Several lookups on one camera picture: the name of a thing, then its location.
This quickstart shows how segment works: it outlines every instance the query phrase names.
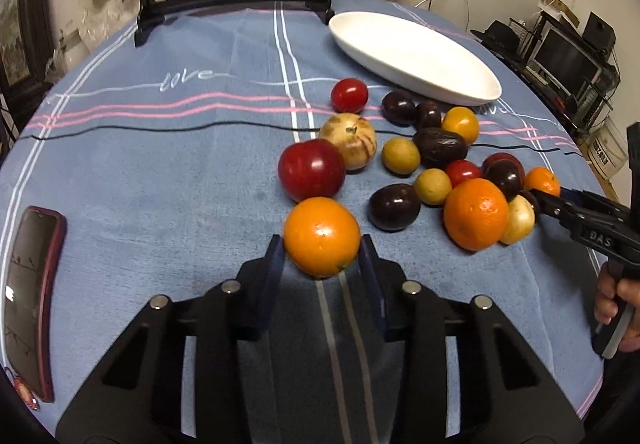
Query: black hat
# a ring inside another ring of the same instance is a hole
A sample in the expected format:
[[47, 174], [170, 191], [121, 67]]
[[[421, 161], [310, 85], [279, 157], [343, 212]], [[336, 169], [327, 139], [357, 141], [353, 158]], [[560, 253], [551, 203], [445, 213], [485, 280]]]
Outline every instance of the black hat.
[[518, 58], [520, 38], [511, 27], [501, 21], [494, 21], [484, 32], [478, 30], [470, 32], [481, 39], [482, 44], [489, 50], [508, 58]]

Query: speaker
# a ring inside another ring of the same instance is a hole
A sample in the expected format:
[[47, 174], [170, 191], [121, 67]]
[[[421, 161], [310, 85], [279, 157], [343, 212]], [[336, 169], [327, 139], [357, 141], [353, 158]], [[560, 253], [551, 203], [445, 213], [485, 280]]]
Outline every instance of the speaker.
[[582, 33], [582, 39], [601, 52], [604, 55], [604, 59], [606, 59], [616, 44], [616, 33], [606, 21], [591, 13]]

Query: cardboard box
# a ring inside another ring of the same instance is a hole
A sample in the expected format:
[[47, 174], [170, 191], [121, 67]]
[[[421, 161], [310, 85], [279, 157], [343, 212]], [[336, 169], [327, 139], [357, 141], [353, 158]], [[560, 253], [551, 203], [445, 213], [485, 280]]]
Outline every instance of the cardboard box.
[[578, 20], [578, 17], [562, 0], [545, 0], [545, 5], [555, 7], [557, 10], [562, 12], [567, 17], [567, 19], [574, 24], [576, 28], [578, 28], [578, 26], [580, 25], [580, 20]]

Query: red phone case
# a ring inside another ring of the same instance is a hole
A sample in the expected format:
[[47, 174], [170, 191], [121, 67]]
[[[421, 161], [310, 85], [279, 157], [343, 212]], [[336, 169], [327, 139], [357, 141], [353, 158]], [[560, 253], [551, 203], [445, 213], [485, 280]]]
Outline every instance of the red phone case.
[[36, 206], [29, 206], [26, 210], [31, 210], [42, 215], [48, 215], [56, 219], [56, 227], [49, 241], [49, 250], [44, 263], [42, 273], [42, 286], [40, 288], [40, 300], [38, 309], [37, 345], [38, 345], [38, 375], [40, 385], [30, 384], [32, 391], [43, 401], [53, 402], [53, 384], [51, 379], [51, 369], [49, 364], [49, 315], [51, 307], [51, 290], [53, 279], [58, 268], [58, 259], [62, 250], [62, 243], [66, 234], [66, 218], [59, 212]]

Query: human hand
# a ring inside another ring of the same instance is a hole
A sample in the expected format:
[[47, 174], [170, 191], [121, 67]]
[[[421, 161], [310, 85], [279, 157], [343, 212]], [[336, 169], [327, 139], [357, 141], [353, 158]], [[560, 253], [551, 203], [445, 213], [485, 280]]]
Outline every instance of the human hand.
[[620, 341], [618, 350], [620, 352], [635, 352], [640, 350], [640, 281], [625, 278], [616, 283], [605, 263], [602, 265], [598, 277], [594, 312], [600, 323], [608, 325], [618, 313], [618, 306], [614, 301], [616, 294], [636, 307], [634, 317], [629, 323], [622, 341]]

